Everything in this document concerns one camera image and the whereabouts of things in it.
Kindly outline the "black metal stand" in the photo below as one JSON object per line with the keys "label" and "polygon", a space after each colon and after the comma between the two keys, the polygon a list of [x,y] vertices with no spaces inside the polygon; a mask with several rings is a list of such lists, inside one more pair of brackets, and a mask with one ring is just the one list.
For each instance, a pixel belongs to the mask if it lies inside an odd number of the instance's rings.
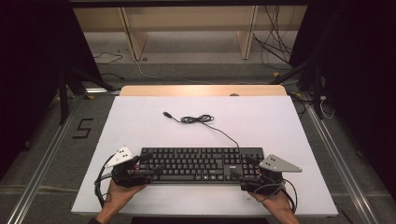
{"label": "black metal stand", "polygon": [[300,74],[298,81],[298,89],[302,91],[311,90],[314,93],[314,111],[319,119],[323,119],[320,109],[320,96],[322,93],[321,75],[318,66],[318,56],[312,54],[305,62],[292,68],[288,73],[282,77],[276,78],[270,82],[270,85],[279,85],[287,79]]}
{"label": "black metal stand", "polygon": [[69,115],[68,101],[67,101],[67,90],[69,88],[75,95],[80,96],[86,92],[86,88],[82,84],[82,80],[88,80],[99,87],[104,88],[107,91],[119,91],[120,88],[116,88],[105,83],[101,77],[95,77],[89,73],[75,67],[66,66],[64,67],[59,76],[59,96],[61,104],[61,120],[60,124],[63,125]]}

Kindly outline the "wooden table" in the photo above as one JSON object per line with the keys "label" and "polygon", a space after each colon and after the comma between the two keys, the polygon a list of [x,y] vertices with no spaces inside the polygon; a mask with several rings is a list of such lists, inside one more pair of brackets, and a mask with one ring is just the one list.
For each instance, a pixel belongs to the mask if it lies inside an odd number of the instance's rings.
{"label": "wooden table", "polygon": [[120,96],[286,96],[281,85],[130,85]]}

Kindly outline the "person's left hand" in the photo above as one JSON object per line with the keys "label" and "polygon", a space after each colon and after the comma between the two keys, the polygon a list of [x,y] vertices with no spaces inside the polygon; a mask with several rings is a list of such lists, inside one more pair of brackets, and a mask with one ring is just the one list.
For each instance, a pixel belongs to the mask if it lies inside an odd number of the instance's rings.
{"label": "person's left hand", "polygon": [[125,188],[118,186],[114,180],[110,181],[103,209],[107,212],[118,213],[139,191],[146,185]]}

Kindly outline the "wooden shelf unit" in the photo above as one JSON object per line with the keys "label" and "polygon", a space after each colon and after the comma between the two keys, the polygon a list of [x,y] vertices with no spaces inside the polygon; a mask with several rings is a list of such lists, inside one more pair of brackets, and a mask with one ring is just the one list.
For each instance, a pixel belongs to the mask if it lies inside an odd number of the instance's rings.
{"label": "wooden shelf unit", "polygon": [[249,57],[255,31],[297,31],[306,6],[91,7],[74,10],[84,32],[123,32],[135,60],[149,32],[234,31],[241,56]]}

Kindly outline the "short silver bar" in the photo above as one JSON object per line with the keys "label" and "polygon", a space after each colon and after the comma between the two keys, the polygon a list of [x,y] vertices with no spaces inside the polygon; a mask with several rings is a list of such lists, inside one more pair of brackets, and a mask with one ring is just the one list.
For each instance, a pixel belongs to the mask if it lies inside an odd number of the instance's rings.
{"label": "short silver bar", "polygon": [[86,93],[87,94],[115,94],[115,95],[119,95],[120,90],[109,91],[104,88],[88,88],[88,89],[86,89]]}

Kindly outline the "aluminium floor rail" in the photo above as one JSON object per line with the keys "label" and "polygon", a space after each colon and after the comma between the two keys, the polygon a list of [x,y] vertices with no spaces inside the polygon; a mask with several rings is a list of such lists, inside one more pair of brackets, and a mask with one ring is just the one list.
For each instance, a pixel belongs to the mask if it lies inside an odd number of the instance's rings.
{"label": "aluminium floor rail", "polygon": [[64,140],[65,134],[72,122],[72,119],[75,115],[76,110],[82,102],[81,96],[76,96],[70,102],[69,115],[64,120],[64,123],[61,124],[54,137],[52,138],[44,157],[41,159],[33,176],[30,178],[30,181],[26,187],[23,188],[23,192],[21,197],[18,199],[18,202],[14,206],[10,217],[7,219],[7,224],[22,224],[29,208],[38,192],[41,183],[44,180],[60,146],[62,141]]}
{"label": "aluminium floor rail", "polygon": [[340,175],[340,178],[346,188],[346,191],[356,207],[361,220],[364,224],[379,224],[379,219],[370,205],[367,198],[364,196],[363,191],[354,175],[351,173],[346,161],[340,153],[337,145],[334,143],[332,136],[326,127],[324,121],[318,117],[312,105],[307,107],[307,112],[312,119],[318,134],[330,155],[332,163]]}

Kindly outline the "white board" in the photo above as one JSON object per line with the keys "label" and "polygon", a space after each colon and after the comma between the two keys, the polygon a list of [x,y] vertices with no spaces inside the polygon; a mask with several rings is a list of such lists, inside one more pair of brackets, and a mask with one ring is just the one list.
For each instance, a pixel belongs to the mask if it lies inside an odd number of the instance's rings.
{"label": "white board", "polygon": [[[334,217],[337,210],[288,96],[137,97],[113,102],[72,207],[94,215],[101,206],[94,180],[123,146],[261,147],[303,169],[287,173],[300,217]],[[237,185],[149,185],[122,209],[133,217],[263,217],[267,210]]]}

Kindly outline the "black keyboard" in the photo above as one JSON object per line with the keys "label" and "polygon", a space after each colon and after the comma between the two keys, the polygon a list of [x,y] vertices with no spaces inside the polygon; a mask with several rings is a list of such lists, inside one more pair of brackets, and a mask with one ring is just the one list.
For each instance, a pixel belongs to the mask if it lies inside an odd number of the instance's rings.
{"label": "black keyboard", "polygon": [[142,154],[153,157],[140,165],[148,170],[165,165],[155,184],[236,184],[231,170],[247,177],[257,177],[258,166],[247,162],[247,156],[262,160],[261,147],[143,147]]}

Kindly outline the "person's right hand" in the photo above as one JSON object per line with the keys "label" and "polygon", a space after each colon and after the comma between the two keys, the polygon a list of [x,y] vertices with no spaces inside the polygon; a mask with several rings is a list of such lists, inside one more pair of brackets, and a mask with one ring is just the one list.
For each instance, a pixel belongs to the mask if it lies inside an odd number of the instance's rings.
{"label": "person's right hand", "polygon": [[289,199],[282,192],[279,191],[275,195],[260,195],[256,193],[249,193],[258,203],[263,205],[274,217],[285,217],[292,215]]}

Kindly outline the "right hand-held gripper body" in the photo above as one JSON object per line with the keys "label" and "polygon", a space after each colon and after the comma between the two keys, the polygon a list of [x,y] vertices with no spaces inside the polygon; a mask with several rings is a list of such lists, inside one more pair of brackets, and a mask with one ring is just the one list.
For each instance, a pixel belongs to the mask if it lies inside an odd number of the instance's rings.
{"label": "right hand-held gripper body", "polygon": [[247,163],[249,172],[253,172],[253,176],[244,175],[246,177],[254,177],[260,180],[260,184],[250,182],[240,182],[242,191],[252,192],[260,195],[277,194],[284,188],[286,180],[283,177],[284,173],[301,173],[302,168],[285,161],[274,154],[270,154],[264,159],[260,160],[258,166],[253,166]]}

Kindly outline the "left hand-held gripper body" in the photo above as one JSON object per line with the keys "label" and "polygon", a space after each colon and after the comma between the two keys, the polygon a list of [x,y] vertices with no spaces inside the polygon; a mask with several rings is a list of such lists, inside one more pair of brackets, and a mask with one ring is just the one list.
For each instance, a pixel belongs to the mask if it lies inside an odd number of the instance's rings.
{"label": "left hand-held gripper body", "polygon": [[111,177],[118,186],[131,188],[151,182],[153,175],[148,175],[146,170],[134,169],[139,156],[134,156],[127,146],[123,146],[105,163],[106,168],[112,168]]}

